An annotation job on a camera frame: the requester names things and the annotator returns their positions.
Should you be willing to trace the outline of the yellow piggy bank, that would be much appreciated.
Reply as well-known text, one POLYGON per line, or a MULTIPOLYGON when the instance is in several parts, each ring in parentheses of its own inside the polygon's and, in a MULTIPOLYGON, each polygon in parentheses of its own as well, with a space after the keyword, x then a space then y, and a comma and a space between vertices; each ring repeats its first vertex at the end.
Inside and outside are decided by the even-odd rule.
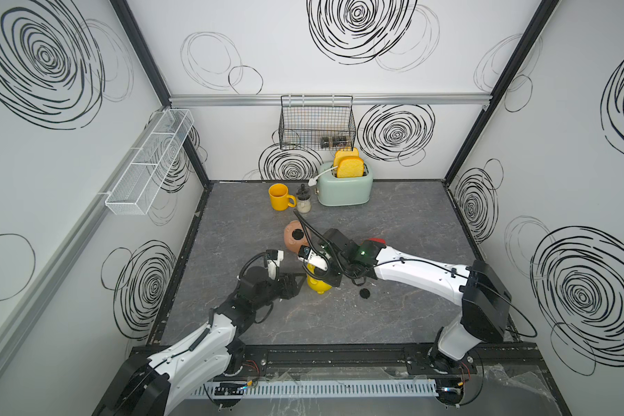
POLYGON ((323 295, 332 289, 331 285, 326 284, 322 280, 317 280, 316 278, 314 278, 313 273, 315 272, 315 267, 313 265, 307 265, 306 269, 308 271, 307 284, 310 289, 312 289, 312 291, 316 292, 319 295, 323 295))

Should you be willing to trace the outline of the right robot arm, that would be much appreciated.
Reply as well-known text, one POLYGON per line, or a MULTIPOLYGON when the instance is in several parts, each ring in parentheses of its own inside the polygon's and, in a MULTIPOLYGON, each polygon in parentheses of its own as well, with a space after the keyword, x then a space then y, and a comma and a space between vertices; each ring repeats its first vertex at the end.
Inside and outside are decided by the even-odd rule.
POLYGON ((386 244, 366 239, 356 244, 337 229, 330 229, 299 258, 316 280, 337 287, 341 279, 375 279, 412 286, 454 303, 460 312, 438 332, 427 353, 440 374, 464 369, 467 353, 479 343, 500 343, 509 321, 511 295, 485 262, 451 265, 413 256, 386 244))

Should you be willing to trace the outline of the pink piggy bank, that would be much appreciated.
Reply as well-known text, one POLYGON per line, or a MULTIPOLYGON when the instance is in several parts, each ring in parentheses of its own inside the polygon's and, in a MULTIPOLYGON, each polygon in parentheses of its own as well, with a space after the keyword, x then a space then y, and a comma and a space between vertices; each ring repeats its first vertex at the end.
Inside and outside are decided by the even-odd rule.
POLYGON ((308 239, 305 236, 299 220, 292 221, 286 225, 284 228, 283 239, 286 248, 294 254, 298 254, 301 247, 309 246, 308 239))

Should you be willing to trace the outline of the red piggy bank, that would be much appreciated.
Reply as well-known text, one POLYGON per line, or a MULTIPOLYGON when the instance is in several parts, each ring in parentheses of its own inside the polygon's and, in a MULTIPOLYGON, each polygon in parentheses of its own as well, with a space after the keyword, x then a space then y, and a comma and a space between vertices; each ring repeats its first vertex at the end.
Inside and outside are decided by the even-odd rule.
POLYGON ((367 241, 374 242, 375 244, 386 245, 386 241, 384 239, 367 239, 367 241))

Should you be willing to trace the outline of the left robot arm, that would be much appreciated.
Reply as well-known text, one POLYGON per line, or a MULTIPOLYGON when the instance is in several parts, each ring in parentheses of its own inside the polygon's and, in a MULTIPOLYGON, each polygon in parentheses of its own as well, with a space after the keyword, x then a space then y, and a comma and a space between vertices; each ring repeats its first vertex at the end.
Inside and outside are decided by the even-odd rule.
POLYGON ((258 310, 301 291, 306 274, 249 268, 234 291, 209 312, 208 321, 183 340, 152 355, 133 355, 110 382, 94 415, 168 415, 207 381, 242 366, 241 334, 258 310))

